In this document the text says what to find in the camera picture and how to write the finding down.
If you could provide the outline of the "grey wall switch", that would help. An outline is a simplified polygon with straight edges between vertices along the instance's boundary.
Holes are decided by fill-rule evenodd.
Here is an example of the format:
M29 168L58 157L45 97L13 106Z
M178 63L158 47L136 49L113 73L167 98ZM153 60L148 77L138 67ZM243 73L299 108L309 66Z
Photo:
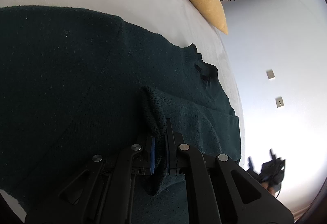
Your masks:
M273 80L275 78L275 74L272 69L266 71L267 77L269 80Z

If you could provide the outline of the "grey wall socket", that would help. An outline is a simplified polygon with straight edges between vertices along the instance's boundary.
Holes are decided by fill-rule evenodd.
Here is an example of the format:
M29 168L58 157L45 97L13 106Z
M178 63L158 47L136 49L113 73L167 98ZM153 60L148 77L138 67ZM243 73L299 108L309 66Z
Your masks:
M284 105L284 102L283 102L283 98L282 97L277 97L275 99L275 102L276 102L276 105L277 105L277 108L280 108Z

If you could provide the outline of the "dark green knit sweater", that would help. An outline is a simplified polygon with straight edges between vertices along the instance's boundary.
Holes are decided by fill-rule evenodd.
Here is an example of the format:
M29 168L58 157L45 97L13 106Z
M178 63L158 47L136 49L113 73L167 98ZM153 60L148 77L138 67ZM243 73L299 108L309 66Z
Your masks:
M239 120L214 65L118 16L1 9L1 189L25 212L63 191L95 155L140 164L133 223L188 223L185 178L166 169L166 122L207 155L241 158Z

